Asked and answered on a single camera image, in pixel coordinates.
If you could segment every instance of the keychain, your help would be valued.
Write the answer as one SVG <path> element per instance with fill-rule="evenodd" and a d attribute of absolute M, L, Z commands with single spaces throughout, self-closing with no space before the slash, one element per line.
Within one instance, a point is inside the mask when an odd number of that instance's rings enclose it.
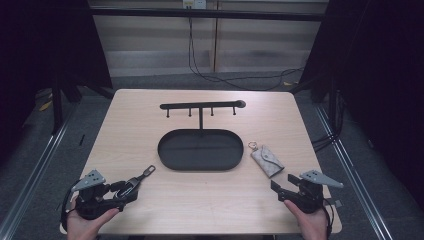
<path fill-rule="evenodd" d="M 278 158 L 267 146 L 262 145 L 258 148 L 258 144 L 256 142 L 250 142 L 248 146 L 253 150 L 250 156 L 252 156 L 269 178 L 272 178 L 275 174 L 283 171 L 284 165 L 281 164 Z"/>

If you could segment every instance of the table top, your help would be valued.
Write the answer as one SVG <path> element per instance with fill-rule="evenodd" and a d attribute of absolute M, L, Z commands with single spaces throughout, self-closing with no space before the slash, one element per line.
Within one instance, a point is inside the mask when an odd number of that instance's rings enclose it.
<path fill-rule="evenodd" d="M 199 127 L 198 110 L 166 110 L 164 103 L 246 102 L 245 108 L 204 109 L 205 129 L 230 130 L 243 141 L 244 154 L 235 168 L 219 172 L 182 172 L 165 167 L 157 152 L 160 139 L 175 129 Z M 138 199 L 127 204 L 101 234 L 283 234 L 299 233 L 297 221 L 270 179 L 251 158 L 248 143 L 266 145 L 283 172 L 272 178 L 297 192 L 287 175 L 312 169 L 321 172 L 292 94 L 281 92 L 131 90 L 116 92 L 82 177 L 97 169 L 107 183 L 139 176 L 150 165 L 156 171 L 140 187 Z M 324 186 L 324 197 L 330 197 Z M 335 210 L 333 233 L 341 231 Z"/>

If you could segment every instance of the hand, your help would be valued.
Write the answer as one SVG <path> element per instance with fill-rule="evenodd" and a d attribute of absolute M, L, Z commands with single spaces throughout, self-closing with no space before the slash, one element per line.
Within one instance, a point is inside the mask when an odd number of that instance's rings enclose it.
<path fill-rule="evenodd" d="M 75 208 L 75 199 L 72 199 L 72 208 Z M 114 208 L 105 212 L 100 217 L 94 220 L 86 220 L 80 217 L 77 211 L 71 211 L 68 213 L 68 240 L 92 240 L 96 239 L 100 228 L 107 222 L 109 222 L 116 214 L 119 213 L 119 209 Z"/>
<path fill-rule="evenodd" d="M 296 217 L 305 240 L 327 239 L 327 218 L 324 210 L 319 209 L 314 213 L 306 214 L 290 200 L 285 200 L 284 204 Z"/>

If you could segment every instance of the black oval tray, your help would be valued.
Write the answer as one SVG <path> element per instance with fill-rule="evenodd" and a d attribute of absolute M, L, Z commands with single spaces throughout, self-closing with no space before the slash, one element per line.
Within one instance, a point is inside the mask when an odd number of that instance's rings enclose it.
<path fill-rule="evenodd" d="M 222 129 L 177 129 L 158 144 L 162 163 L 180 171 L 222 171 L 237 166 L 243 156 L 240 137 Z"/>

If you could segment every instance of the wooden table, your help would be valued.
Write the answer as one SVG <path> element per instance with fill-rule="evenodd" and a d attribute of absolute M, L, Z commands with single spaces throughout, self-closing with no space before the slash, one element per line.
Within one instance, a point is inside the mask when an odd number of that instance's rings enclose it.
<path fill-rule="evenodd" d="M 246 107 L 204 110 L 204 128 L 227 129 L 244 145 L 239 165 L 222 172 L 179 172 L 165 167 L 159 140 L 174 129 L 198 128 L 198 110 L 171 110 L 163 103 L 243 100 Z M 321 171 L 293 95 L 277 92 L 119 90 L 97 136 L 81 176 L 97 169 L 107 183 L 156 171 L 141 185 L 138 200 L 127 204 L 101 234 L 284 234 L 298 233 L 294 216 L 270 189 L 270 179 L 251 158 L 247 146 L 267 145 L 286 166 L 273 177 L 297 192 L 287 174 Z M 330 197 L 328 188 L 324 196 Z M 341 230 L 337 212 L 333 233 Z"/>

